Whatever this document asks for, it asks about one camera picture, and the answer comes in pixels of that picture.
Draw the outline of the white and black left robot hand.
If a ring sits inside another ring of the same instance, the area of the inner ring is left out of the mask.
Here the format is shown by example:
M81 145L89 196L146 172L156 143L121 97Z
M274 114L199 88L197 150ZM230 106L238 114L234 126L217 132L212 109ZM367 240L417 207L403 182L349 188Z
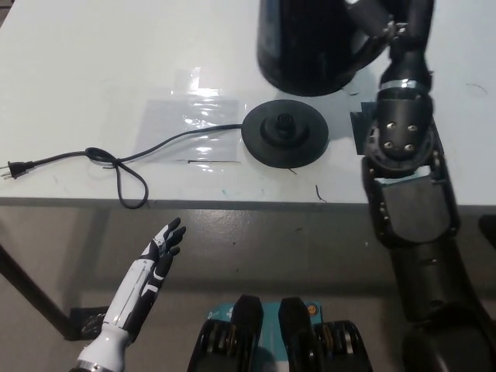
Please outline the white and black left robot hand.
M133 261L105 314L99 335L79 354L74 371L123 371L126 349L135 342L171 268L186 228L176 218Z

